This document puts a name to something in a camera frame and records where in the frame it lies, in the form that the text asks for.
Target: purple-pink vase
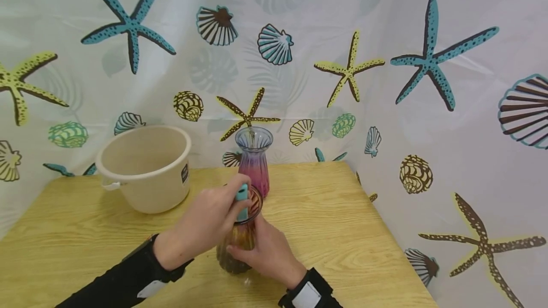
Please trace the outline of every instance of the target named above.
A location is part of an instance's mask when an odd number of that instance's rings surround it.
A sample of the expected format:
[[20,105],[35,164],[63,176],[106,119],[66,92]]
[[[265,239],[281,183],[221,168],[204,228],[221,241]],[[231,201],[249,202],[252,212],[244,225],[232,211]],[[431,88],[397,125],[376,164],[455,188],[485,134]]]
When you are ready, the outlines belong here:
[[242,149],[238,172],[248,175],[252,185],[259,190],[262,197],[266,197],[270,190],[270,180],[265,152],[274,141],[273,134],[266,128],[251,126],[240,129],[235,139]]

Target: bucket handle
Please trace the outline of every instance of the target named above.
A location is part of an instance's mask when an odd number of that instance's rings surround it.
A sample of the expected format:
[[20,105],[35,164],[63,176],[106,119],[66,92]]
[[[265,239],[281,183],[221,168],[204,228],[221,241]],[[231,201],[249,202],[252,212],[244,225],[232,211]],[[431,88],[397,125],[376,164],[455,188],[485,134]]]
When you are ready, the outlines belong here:
[[104,188],[105,190],[116,190],[118,188],[120,188],[122,184],[120,182],[111,182],[111,183],[108,183],[106,181],[106,178],[102,178],[102,181],[101,181],[101,186],[102,188]]

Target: hand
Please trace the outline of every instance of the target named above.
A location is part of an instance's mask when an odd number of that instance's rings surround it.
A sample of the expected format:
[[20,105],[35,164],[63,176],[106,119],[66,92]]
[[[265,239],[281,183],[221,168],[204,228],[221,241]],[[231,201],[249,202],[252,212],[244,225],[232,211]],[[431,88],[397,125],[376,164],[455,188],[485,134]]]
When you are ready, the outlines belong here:
[[289,290],[295,289],[305,277],[306,268],[293,255],[284,233],[259,214],[255,218],[255,238],[255,248],[251,251],[235,246],[228,246],[227,251],[261,275],[281,282]]
[[249,187],[250,178],[237,174],[225,186],[202,190],[173,228],[158,235],[153,250],[164,269],[179,268],[219,244],[238,213],[251,205],[251,200],[234,201],[244,183]]

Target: teal bottle cap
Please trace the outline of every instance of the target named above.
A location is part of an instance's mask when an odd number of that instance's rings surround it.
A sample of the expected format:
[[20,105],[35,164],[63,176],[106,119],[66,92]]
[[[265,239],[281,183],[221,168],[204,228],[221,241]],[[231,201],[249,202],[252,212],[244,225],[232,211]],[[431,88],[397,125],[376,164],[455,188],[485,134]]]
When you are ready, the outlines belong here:
[[[236,193],[236,200],[237,201],[242,201],[242,200],[247,200],[247,199],[248,199],[248,188],[247,188],[247,183],[244,183],[240,187],[238,192]],[[248,218],[247,208],[244,208],[241,212],[238,213],[237,221],[244,221],[247,218]]]

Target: white curtain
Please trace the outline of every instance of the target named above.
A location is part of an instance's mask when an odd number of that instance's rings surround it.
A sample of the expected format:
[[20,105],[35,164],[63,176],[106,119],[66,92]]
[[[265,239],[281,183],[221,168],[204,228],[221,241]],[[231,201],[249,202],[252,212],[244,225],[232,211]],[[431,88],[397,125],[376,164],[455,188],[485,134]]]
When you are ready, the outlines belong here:
[[347,161],[441,308],[543,307],[546,26],[548,0],[1,0],[0,236],[114,134],[236,166],[246,118],[271,164]]

